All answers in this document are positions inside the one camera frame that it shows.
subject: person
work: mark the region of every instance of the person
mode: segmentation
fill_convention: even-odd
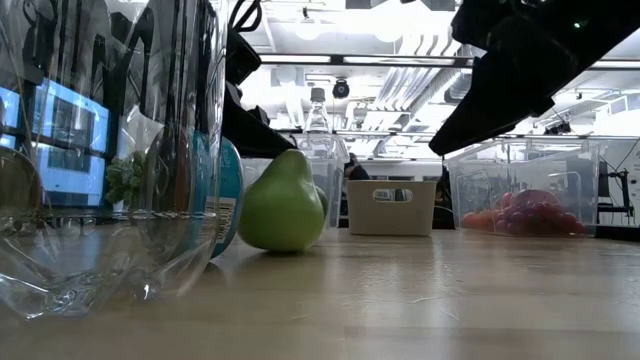
[[[369,173],[358,162],[354,153],[349,153],[349,162],[344,165],[344,177],[347,180],[371,180]],[[342,200],[340,201],[340,221],[338,227],[349,227],[349,204],[347,202],[346,186],[342,187]]]
[[[349,162],[344,165],[344,175],[349,180],[371,180],[354,153],[349,153]]]

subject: table surface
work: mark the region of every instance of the table surface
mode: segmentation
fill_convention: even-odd
[[[281,257],[235,241],[188,296],[21,324],[0,358],[639,359],[640,245],[329,232]]]

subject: clear glass bowl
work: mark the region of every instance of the clear glass bowl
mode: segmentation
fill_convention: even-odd
[[[223,0],[0,7],[0,303],[184,294],[216,238]]]

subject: grapes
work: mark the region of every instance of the grapes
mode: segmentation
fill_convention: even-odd
[[[562,211],[560,204],[528,201],[501,210],[470,212],[462,218],[462,226],[476,230],[507,233],[514,236],[562,236],[585,234],[586,229],[572,213]]]

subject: ceiling light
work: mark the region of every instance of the ceiling light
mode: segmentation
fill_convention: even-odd
[[[275,64],[329,64],[331,62],[330,56],[325,55],[274,55],[263,54],[260,55],[260,60],[263,65],[275,65]]]

